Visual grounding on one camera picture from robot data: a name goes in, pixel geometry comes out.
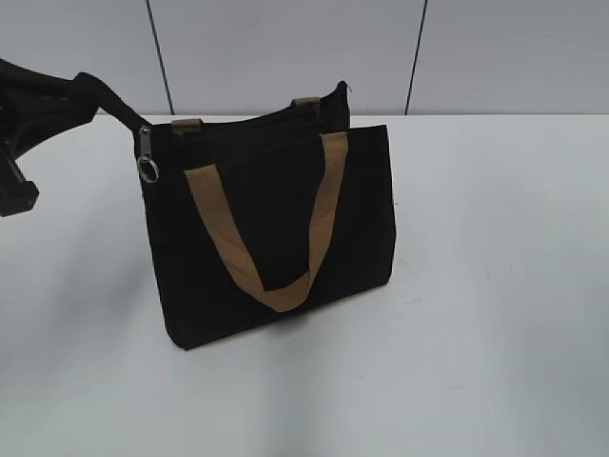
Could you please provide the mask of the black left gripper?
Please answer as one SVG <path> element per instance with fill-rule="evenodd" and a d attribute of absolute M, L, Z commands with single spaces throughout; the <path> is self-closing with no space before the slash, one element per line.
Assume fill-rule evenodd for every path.
<path fill-rule="evenodd" d="M 102 109 L 128 129 L 151 124 L 99 78 L 79 72 L 72 80 L 1 61 L 1 215 L 32 210 L 39 195 L 17 165 L 37 145 L 89 123 Z"/>

